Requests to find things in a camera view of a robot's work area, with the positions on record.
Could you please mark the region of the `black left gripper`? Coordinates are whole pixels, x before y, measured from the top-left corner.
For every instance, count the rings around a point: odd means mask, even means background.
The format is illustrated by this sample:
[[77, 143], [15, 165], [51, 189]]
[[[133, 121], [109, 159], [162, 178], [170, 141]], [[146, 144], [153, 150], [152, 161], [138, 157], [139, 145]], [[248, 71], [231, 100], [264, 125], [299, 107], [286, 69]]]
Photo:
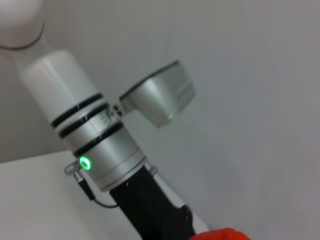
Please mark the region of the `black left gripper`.
[[142, 240], [189, 240], [196, 234], [191, 209], [174, 206], [145, 167], [109, 193]]

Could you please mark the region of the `orange toy fruit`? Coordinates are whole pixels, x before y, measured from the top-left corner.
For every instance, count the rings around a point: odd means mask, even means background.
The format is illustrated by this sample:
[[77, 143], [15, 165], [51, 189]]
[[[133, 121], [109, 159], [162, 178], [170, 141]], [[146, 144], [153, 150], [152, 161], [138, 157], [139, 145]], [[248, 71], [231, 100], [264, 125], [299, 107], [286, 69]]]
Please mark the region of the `orange toy fruit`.
[[245, 233], [233, 228], [209, 230], [189, 238], [189, 240], [251, 240]]

